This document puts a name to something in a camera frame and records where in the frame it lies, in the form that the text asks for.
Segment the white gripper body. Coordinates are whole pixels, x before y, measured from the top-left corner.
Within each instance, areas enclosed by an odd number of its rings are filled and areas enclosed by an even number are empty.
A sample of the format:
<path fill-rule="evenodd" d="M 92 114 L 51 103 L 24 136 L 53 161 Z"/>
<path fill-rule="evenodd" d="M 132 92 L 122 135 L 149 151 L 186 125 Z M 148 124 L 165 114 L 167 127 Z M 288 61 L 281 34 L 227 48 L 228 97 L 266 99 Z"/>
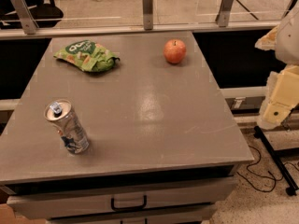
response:
<path fill-rule="evenodd" d="M 299 66 L 288 64 L 279 73 L 271 72 L 266 83 L 257 124 L 271 130 L 279 126 L 299 105 Z"/>

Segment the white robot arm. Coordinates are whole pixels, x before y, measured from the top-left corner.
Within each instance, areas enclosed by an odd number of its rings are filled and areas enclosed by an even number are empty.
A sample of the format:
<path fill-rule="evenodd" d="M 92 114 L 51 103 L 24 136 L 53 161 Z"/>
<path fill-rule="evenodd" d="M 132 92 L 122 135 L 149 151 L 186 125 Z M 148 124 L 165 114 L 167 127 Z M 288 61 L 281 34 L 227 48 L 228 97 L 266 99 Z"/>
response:
<path fill-rule="evenodd" d="M 259 127 L 271 130 L 299 105 L 299 8 L 293 8 L 278 26 L 259 38 L 255 47 L 273 50 L 276 59 L 286 64 L 279 73 L 270 73 L 257 118 Z"/>

